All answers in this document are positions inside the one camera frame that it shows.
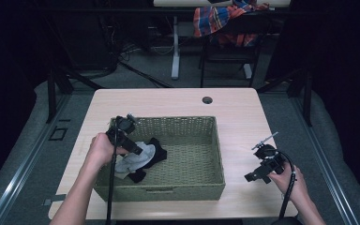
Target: small round object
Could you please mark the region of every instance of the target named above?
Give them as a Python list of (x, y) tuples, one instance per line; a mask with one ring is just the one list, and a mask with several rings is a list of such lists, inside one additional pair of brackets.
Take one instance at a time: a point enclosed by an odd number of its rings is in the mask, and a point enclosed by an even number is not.
[(203, 97), (202, 102), (205, 104), (211, 104), (213, 99), (211, 97)]

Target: forearm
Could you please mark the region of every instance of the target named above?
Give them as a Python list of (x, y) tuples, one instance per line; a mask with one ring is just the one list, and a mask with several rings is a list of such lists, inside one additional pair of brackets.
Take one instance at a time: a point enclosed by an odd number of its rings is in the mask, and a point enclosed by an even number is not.
[(325, 224), (315, 203), (309, 198), (309, 196), (305, 196), (304, 198), (297, 199), (297, 201), (292, 202), (299, 211), (299, 214), (306, 225)]
[(51, 224), (84, 224), (98, 171), (83, 165), (78, 177)]

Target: dark background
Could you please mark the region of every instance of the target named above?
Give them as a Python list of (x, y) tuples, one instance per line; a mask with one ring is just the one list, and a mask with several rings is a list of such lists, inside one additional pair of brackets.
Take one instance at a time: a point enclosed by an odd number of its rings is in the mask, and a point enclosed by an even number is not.
[[(140, 1), (140, 6), (148, 6), (150, 2)], [(93, 6), (86, 0), (80, 4)], [(34, 88), (47, 80), (53, 65), (80, 69), (115, 67), (111, 55), (113, 49), (107, 45), (104, 33), (99, 33), (101, 24), (98, 18), (89, 18), (84, 23), (78, 19), (74, 24), (52, 19), (56, 24), (53, 29), (66, 37), (63, 44), (57, 41), (50, 32), (52, 28), (38, 15), (23, 13), (23, 6), (23, 1), (0, 1), (0, 168), (34, 107)], [(285, 22), (267, 78), (276, 78), (295, 68), (310, 68), (313, 90), (320, 95), (330, 113), (337, 127), (344, 160), (360, 183), (360, 4), (303, 1), (292, 10), (322, 11), (329, 8), (333, 9), (333, 16), (324, 23), (300, 19)], [(67, 28), (77, 27), (77, 24), (83, 24), (81, 28), (94, 35), (86, 37), (66, 33)], [(148, 48), (148, 43), (140, 44)], [(84, 48), (90, 48), (89, 51), (99, 57), (92, 61), (87, 55), (76, 53)]]

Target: human arm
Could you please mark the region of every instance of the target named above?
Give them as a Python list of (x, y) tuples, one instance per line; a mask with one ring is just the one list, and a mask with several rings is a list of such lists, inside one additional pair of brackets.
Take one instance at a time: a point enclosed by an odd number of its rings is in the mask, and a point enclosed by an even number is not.
[[(117, 147), (117, 154), (127, 152), (124, 148)], [(113, 145), (105, 133), (99, 133), (93, 138), (77, 179), (54, 215), (51, 224), (84, 224), (98, 171), (103, 165), (109, 163), (112, 157)]]
[[(271, 172), (268, 174), (268, 177), (270, 177), (277, 184), (277, 187), (280, 191), (282, 191), (282, 193), (285, 193), (291, 179), (292, 170), (291, 165), (288, 162), (285, 162), (283, 167), (284, 172), (282, 174)], [(306, 225), (325, 224), (323, 218), (318, 212), (315, 203), (308, 195), (308, 189), (304, 175), (301, 173), (298, 167), (294, 166), (294, 170), (296, 172), (296, 181), (294, 182), (292, 189), (291, 201), (299, 211), (299, 214)]]

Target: black cable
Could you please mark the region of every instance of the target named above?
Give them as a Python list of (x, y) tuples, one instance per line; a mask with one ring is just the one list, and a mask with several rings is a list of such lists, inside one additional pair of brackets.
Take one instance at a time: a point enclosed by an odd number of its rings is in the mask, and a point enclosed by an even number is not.
[(157, 84), (157, 85), (160, 85), (160, 86), (166, 87), (166, 88), (173, 88), (173, 86), (171, 86), (170, 84), (165, 83), (165, 82), (163, 82), (163, 81), (160, 81), (160, 80), (158, 80), (157, 78), (152, 77), (152, 76), (150, 76), (150, 75), (148, 75), (148, 74), (145, 74), (145, 73), (137, 70), (136, 68), (131, 67), (131, 66), (128, 65), (128, 64), (125, 64), (125, 63), (123, 63), (123, 62), (119, 62), (118, 64), (121, 65), (122, 67), (127, 68), (128, 70), (130, 70), (130, 71), (132, 71), (132, 72), (134, 72), (134, 73), (136, 73), (136, 74), (144, 77), (145, 79), (147, 79), (148, 81), (150, 81), (150, 82), (152, 82), (152, 83), (154, 83), (154, 84)]
[(109, 191), (108, 191), (108, 201), (107, 201), (107, 218), (106, 218), (106, 225), (111, 224), (111, 211), (113, 205), (113, 178), (115, 174), (115, 163), (116, 163), (116, 147), (117, 141), (116, 137), (118, 136), (118, 126), (117, 121), (115, 120), (115, 127), (114, 127), (114, 139), (113, 139), (113, 154), (111, 160), (111, 171), (110, 171), (110, 184), (109, 184)]
[(289, 164), (291, 165), (291, 171), (292, 171), (291, 179), (290, 179), (289, 185), (288, 185), (288, 189), (286, 190), (285, 196), (283, 198), (282, 206), (280, 208), (279, 219), (282, 219), (285, 216), (286, 207), (288, 206), (289, 199), (291, 198), (296, 173), (295, 173), (295, 170), (294, 170), (293, 163), (292, 163), (291, 159), (288, 157), (288, 155), (286, 155), (285, 153), (280, 152), (280, 151), (278, 151), (278, 152), (282, 156), (284, 156), (286, 159), (288, 159)]

